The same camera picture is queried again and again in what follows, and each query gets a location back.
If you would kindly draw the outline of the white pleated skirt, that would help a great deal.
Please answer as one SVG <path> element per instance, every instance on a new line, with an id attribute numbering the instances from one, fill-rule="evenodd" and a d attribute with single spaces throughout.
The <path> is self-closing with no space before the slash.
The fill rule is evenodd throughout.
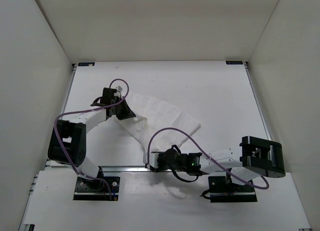
<path id="1" fill-rule="evenodd" d="M 130 93 L 126 102 L 136 117 L 117 122 L 140 147 L 140 153 L 146 153 L 151 137 L 163 128 L 176 128 L 192 136 L 201 123 L 177 106 L 154 96 Z"/>

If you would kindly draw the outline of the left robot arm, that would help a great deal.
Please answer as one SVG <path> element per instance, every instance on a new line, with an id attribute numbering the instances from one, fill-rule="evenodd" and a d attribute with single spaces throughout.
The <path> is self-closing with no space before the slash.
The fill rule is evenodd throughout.
<path id="1" fill-rule="evenodd" d="M 135 118 L 119 88 L 105 87 L 102 96 L 96 98 L 90 109 L 82 112 L 71 120 L 59 119 L 53 129 L 47 156 L 51 161 L 74 168 L 77 174 L 87 179 L 87 184 L 93 190 L 104 186 L 105 178 L 101 168 L 94 164 L 86 154 L 87 133 L 112 116 L 119 121 Z"/>

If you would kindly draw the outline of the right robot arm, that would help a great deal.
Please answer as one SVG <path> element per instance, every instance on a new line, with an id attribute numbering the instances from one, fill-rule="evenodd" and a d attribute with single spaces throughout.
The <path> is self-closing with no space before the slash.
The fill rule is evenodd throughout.
<path id="1" fill-rule="evenodd" d="M 177 145 L 167 151 L 145 154 L 150 170 L 184 172 L 200 177 L 217 171 L 225 171 L 224 186 L 236 191 L 257 177 L 283 178 L 286 176 L 282 145 L 278 142 L 252 137 L 242 137 L 235 148 L 206 153 L 203 151 L 182 153 Z"/>

